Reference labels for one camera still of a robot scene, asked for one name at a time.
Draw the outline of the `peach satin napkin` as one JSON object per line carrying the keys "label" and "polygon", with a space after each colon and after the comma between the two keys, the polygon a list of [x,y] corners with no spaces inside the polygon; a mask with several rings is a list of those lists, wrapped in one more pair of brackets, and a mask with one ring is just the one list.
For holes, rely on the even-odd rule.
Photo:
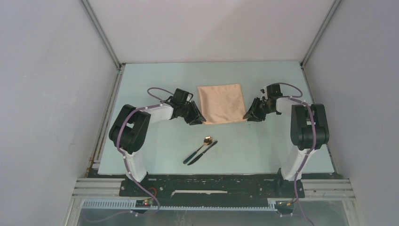
{"label": "peach satin napkin", "polygon": [[225,124],[244,121],[246,113],[242,88],[239,83],[199,86],[200,110],[204,124]]}

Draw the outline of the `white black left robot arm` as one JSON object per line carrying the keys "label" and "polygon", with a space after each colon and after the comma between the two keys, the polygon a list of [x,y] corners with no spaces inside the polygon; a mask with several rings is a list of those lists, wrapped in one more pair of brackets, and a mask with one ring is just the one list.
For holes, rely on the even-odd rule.
{"label": "white black left robot arm", "polygon": [[192,100],[193,94],[188,91],[176,89],[172,93],[152,87],[147,89],[147,93],[159,100],[159,103],[144,107],[124,105],[108,134],[122,155],[126,175],[133,181],[130,189],[137,196],[143,196],[149,190],[148,182],[143,180],[148,172],[139,153],[149,125],[179,117],[188,125],[201,125],[207,121]]}

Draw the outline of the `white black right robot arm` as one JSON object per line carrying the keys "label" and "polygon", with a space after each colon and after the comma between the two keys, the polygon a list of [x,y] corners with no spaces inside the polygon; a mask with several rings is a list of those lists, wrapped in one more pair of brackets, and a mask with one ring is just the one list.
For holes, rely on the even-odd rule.
{"label": "white black right robot arm", "polygon": [[309,104],[298,96],[285,96],[281,82],[265,86],[261,97],[256,97],[243,118],[247,121],[261,122],[266,115],[290,116],[290,139],[293,148],[287,162],[280,168],[282,179],[274,183],[274,192],[285,197],[292,192],[290,181],[299,180],[309,158],[329,141],[329,127],[325,106]]}

